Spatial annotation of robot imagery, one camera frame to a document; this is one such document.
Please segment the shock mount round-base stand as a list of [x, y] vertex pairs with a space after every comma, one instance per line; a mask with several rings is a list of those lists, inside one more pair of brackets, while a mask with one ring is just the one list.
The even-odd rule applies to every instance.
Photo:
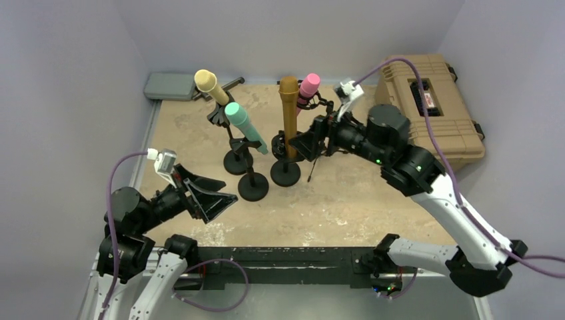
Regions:
[[299, 153], [294, 158], [287, 156], [283, 130], [279, 130], [272, 138], [271, 151], [276, 158], [270, 171], [273, 182], [280, 187], [291, 187], [295, 185], [301, 176], [298, 163], [304, 161], [304, 157]]

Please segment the clip round-base stand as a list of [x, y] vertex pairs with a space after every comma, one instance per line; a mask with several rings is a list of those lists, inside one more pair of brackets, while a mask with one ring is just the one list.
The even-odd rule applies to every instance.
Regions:
[[[238, 141], [233, 143], [236, 153], [243, 152], [243, 155], [251, 155], [249, 149], [257, 149], [259, 142], [248, 141], [246, 137], [236, 138]], [[255, 172], [244, 174], [238, 183], [239, 195], [246, 201], [255, 202], [265, 198], [269, 191], [269, 182], [261, 173]]]
[[236, 153], [233, 143], [238, 141], [234, 138], [231, 131], [231, 124], [225, 115], [225, 106], [220, 103], [215, 103], [215, 109], [207, 115], [207, 119], [213, 125], [223, 127], [227, 130], [229, 136], [230, 151], [226, 153], [223, 158], [224, 169], [232, 175], [244, 175], [251, 173], [253, 170], [254, 159], [251, 155], [243, 155], [243, 152]]

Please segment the gold microphone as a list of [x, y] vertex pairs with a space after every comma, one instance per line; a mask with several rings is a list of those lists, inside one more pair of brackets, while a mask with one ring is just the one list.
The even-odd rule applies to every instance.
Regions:
[[297, 151], [290, 146], [290, 139], [296, 137], [296, 105], [298, 99], [299, 85], [298, 79], [294, 76], [281, 78], [279, 83], [279, 95], [282, 103], [283, 125], [284, 125], [284, 144], [286, 156], [294, 159]]

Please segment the teal microphone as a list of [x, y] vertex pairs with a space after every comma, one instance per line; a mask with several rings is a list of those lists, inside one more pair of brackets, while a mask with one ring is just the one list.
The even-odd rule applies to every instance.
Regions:
[[233, 124], [248, 141], [260, 143], [260, 146], [257, 148], [260, 153], [263, 155], [269, 153], [267, 144], [252, 124], [251, 118], [244, 107], [237, 102], [231, 102], [225, 106], [224, 111], [229, 122]]

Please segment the yellow microphone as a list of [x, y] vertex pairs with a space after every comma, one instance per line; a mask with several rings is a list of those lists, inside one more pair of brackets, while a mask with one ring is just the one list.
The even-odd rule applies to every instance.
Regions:
[[197, 89], [211, 96], [219, 105], [229, 104], [230, 98], [219, 85], [217, 76], [207, 69], [200, 69], [194, 74]]

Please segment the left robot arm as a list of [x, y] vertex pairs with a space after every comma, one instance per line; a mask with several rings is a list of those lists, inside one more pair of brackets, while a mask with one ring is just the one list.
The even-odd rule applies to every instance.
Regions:
[[167, 186], [150, 199], [133, 187], [111, 191], [95, 269], [94, 319], [155, 319], [166, 298], [175, 296], [173, 285], [181, 274], [202, 274], [207, 264], [200, 258], [197, 240], [171, 235], [157, 253], [149, 282], [139, 289], [155, 248], [146, 234], [181, 213], [209, 223], [238, 200], [221, 191], [225, 182], [195, 175], [181, 164], [156, 163], [155, 173]]

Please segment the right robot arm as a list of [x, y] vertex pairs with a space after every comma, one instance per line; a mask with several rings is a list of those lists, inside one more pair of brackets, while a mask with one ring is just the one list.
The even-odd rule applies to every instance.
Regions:
[[399, 267], [439, 273], [465, 293], [485, 297], [503, 290], [512, 278], [511, 266], [528, 248], [491, 227], [454, 190], [453, 180], [427, 149], [408, 142], [410, 121], [393, 105], [375, 105], [366, 123], [350, 113], [316, 117], [309, 130], [289, 144], [309, 161], [337, 149], [380, 167], [394, 189], [431, 214], [454, 239], [453, 245], [418, 243], [388, 234], [364, 261], [375, 274]]

